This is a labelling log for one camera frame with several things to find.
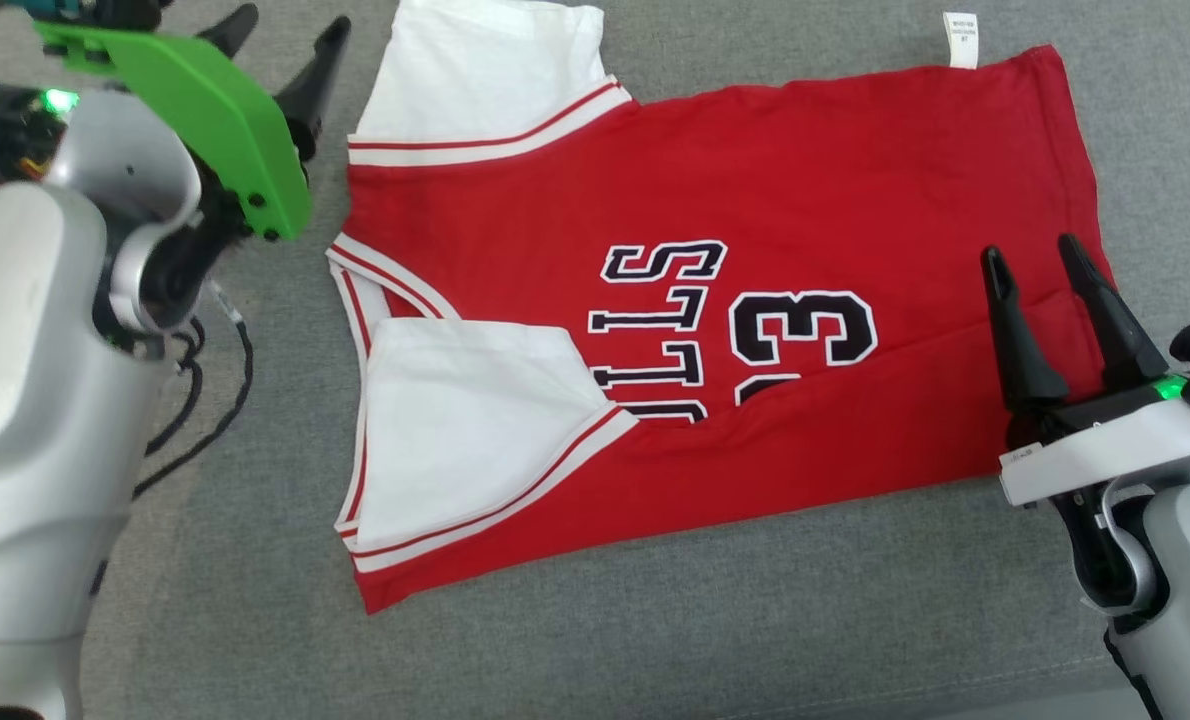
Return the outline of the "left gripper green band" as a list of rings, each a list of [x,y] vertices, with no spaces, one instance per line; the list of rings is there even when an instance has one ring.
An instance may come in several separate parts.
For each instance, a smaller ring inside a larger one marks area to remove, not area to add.
[[[234,65],[259,20],[255,4],[202,29],[173,35],[35,20],[70,70],[115,79],[237,193],[249,227],[294,240],[311,223],[301,161],[315,158],[352,21],[339,15],[313,42],[313,56],[274,98]]]

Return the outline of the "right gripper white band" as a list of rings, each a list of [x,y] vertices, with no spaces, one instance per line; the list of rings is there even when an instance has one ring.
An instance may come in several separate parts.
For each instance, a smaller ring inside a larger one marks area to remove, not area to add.
[[[1012,413],[998,483],[1015,507],[1190,457],[1186,378],[1165,378],[1167,361],[1078,237],[1058,237],[1058,252],[1084,302],[1104,364],[1103,384],[1113,393],[1061,402],[1069,386],[1031,333],[1006,255],[987,248],[982,278],[998,387]]]

